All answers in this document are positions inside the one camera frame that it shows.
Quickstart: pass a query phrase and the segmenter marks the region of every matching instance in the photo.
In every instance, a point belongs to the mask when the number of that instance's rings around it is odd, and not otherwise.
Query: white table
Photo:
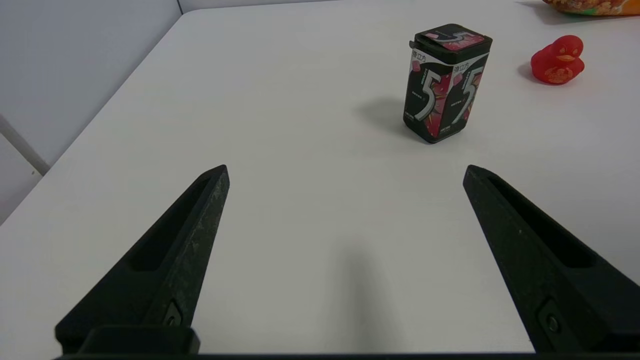
[[[494,43],[469,125],[426,145],[401,119],[408,41],[448,22]],[[566,33],[585,73],[532,82]],[[498,173],[640,280],[638,33],[541,1],[186,14],[0,227],[0,357],[58,355],[58,320],[222,163],[202,352],[532,351],[463,175]]]

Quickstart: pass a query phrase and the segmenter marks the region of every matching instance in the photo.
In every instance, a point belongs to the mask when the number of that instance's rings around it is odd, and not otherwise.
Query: screw
[[[560,323],[553,315],[547,317],[547,326],[551,332],[560,332]]]

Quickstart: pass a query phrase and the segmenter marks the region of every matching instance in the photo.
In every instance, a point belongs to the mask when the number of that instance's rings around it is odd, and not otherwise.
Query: red rubber duck
[[[565,35],[538,51],[531,58],[533,76],[547,84],[565,84],[584,70],[582,40],[575,35]]]

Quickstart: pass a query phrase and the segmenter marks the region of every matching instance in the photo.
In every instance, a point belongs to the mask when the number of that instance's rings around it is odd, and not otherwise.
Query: black gum box
[[[457,24],[415,34],[404,123],[430,143],[466,125],[493,40]]]

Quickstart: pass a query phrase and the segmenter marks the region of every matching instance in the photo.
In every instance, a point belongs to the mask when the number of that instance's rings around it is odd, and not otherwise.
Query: orange snack bag
[[[640,15],[640,0],[544,0],[556,10],[581,15]]]

